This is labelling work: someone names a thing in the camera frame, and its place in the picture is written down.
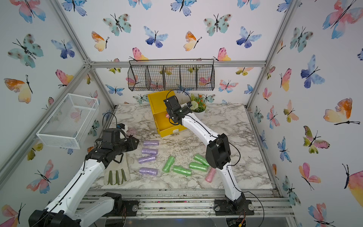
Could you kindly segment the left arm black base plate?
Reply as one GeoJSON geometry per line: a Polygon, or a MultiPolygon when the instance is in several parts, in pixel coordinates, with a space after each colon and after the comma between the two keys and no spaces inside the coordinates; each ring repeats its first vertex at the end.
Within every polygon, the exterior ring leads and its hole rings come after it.
{"type": "Polygon", "coordinates": [[[114,200],[113,209],[104,217],[136,217],[140,202],[138,200],[125,200],[121,194],[106,192],[102,197],[114,200]]]}

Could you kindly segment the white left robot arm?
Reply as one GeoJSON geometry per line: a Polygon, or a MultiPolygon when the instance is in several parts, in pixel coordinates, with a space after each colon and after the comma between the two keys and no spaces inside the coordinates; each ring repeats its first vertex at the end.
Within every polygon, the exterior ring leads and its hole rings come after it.
{"type": "Polygon", "coordinates": [[[128,127],[117,124],[116,128],[103,131],[96,140],[96,147],[86,156],[79,171],[63,191],[42,211],[35,210],[29,217],[31,227],[89,227],[103,216],[125,216],[126,205],[122,195],[104,193],[100,199],[84,211],[77,208],[91,185],[112,163],[120,163],[121,155],[137,149],[139,140],[126,134],[128,127]]]}

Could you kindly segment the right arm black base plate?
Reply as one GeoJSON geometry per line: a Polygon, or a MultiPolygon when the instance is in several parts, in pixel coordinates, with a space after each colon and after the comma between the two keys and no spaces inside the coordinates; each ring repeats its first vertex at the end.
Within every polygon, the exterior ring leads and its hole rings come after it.
{"type": "Polygon", "coordinates": [[[213,210],[216,216],[252,216],[255,214],[251,200],[243,202],[230,201],[229,199],[214,200],[213,210]]]}

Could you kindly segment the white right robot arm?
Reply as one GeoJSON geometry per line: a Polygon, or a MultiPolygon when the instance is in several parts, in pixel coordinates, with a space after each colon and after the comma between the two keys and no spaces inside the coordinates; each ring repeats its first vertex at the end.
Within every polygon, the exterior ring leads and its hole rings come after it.
{"type": "Polygon", "coordinates": [[[192,103],[180,105],[176,96],[164,100],[169,119],[191,130],[206,146],[205,159],[220,176],[226,198],[231,202],[245,202],[245,195],[240,190],[232,172],[231,149],[228,137],[217,134],[208,128],[192,112],[192,103]]]}

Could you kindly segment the yellow plastic drawer unit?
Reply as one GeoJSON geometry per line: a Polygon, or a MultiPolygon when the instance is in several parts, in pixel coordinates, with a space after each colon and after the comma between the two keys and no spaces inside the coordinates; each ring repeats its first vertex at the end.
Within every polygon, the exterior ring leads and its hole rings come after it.
{"type": "MultiPolygon", "coordinates": [[[[148,94],[148,100],[156,124],[157,132],[161,137],[166,137],[180,131],[184,131],[187,128],[182,125],[173,125],[169,122],[167,115],[167,107],[164,104],[164,100],[169,91],[160,91],[156,93],[148,94]]],[[[172,91],[168,97],[175,95],[172,91]]]]}

